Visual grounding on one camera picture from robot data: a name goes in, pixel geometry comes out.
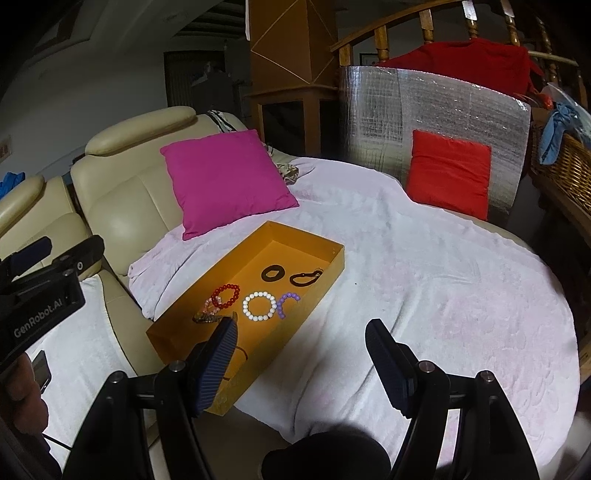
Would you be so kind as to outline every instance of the red beaded bracelet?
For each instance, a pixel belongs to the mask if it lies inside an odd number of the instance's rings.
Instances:
[[[230,300],[228,300],[226,303],[222,303],[222,304],[218,303],[217,296],[221,292],[223,292],[224,290],[228,290],[228,289],[234,290],[234,295],[232,296],[232,298]],[[215,291],[212,293],[211,299],[212,299],[212,303],[215,307],[219,308],[220,310],[223,310],[223,309],[227,309],[230,305],[232,305],[232,303],[237,301],[239,296],[240,296],[240,287],[235,284],[226,283],[225,285],[222,285],[221,287],[215,289]]]

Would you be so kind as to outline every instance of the wicker basket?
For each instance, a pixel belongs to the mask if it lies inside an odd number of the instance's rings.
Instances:
[[[531,169],[538,175],[545,175],[591,215],[591,151],[569,134],[564,134],[556,162],[540,165],[537,158],[541,130],[531,129],[532,159]]]

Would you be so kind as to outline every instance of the orange cardboard box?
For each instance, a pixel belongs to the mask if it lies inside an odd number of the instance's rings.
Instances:
[[[285,276],[273,282],[264,281],[262,271],[274,264],[285,268]],[[281,223],[266,222],[183,293],[147,330],[147,335],[164,363],[187,358],[195,344],[206,341],[217,326],[195,323],[193,315],[216,288],[226,283],[240,287],[236,303],[219,313],[238,315],[238,347],[208,410],[224,415],[306,321],[344,268],[343,245]],[[323,274],[312,285],[295,287],[290,283],[292,275],[318,269]],[[299,283],[308,280],[296,279]],[[283,304],[284,320],[275,314],[268,320],[253,322],[244,315],[242,302],[255,291],[267,291],[277,301],[284,293],[293,292],[301,300],[288,299]],[[232,294],[232,290],[224,291],[222,301],[228,301]],[[266,298],[256,297],[249,303],[249,310],[255,314],[264,315],[269,308]]]

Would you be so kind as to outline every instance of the cream leather sofa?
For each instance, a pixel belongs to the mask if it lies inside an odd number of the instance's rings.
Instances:
[[[90,236],[76,213],[61,177],[45,182],[42,176],[26,179],[0,200],[0,258],[29,245],[42,236],[51,239],[51,255],[31,269],[48,265],[58,255]],[[162,363],[145,335],[152,322],[117,279],[96,263],[81,280],[98,273],[107,313],[119,344],[138,375],[157,372]]]
[[[234,115],[226,118],[237,130],[246,130]],[[160,148],[216,133],[217,125],[191,107],[165,108],[98,133],[72,167],[86,220],[105,240],[105,257],[125,285],[129,266],[183,220]],[[276,163],[291,158],[279,151],[273,155]]]

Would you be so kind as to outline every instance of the cable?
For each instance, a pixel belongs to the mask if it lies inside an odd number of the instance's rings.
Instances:
[[[50,437],[49,435],[45,435],[44,433],[42,435],[43,435],[43,438],[45,438],[45,440],[49,440],[50,442],[53,442],[56,445],[59,445],[60,447],[64,447],[65,449],[72,451],[72,447],[68,447],[65,443],[62,443],[59,440],[56,440],[55,438]]]

